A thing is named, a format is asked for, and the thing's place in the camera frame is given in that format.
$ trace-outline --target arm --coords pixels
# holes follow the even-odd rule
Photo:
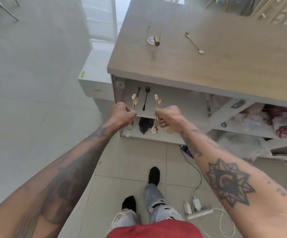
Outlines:
[[[124,103],[111,118],[0,204],[0,238],[56,238],[111,137],[136,116]]]
[[[180,133],[206,181],[244,238],[287,238],[287,191],[203,134],[177,106],[157,109],[161,127]]]

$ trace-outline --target person's left hand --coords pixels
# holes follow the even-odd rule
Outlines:
[[[112,107],[108,122],[116,124],[118,129],[121,129],[130,124],[136,116],[137,112],[135,110],[131,110],[127,104],[123,102],[118,102]]]

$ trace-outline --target person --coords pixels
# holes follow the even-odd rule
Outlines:
[[[181,134],[213,192],[244,238],[287,238],[287,191],[264,172],[233,156],[202,133],[177,106],[156,109],[160,126]],[[60,156],[0,204],[0,238],[55,238],[84,192],[111,137],[136,111],[116,103],[97,131]],[[149,225],[135,225],[135,200],[125,199],[108,238],[201,237],[157,190],[152,168],[145,190]]]

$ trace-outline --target red shirt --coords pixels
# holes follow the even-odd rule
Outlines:
[[[193,224],[179,220],[163,220],[151,225],[135,225],[113,229],[106,238],[203,238]]]

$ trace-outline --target black sock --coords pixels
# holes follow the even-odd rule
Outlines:
[[[128,196],[122,203],[122,210],[130,209],[136,213],[136,200],[134,196]]]
[[[155,184],[158,186],[160,182],[160,170],[157,167],[152,167],[149,172],[149,184]]]

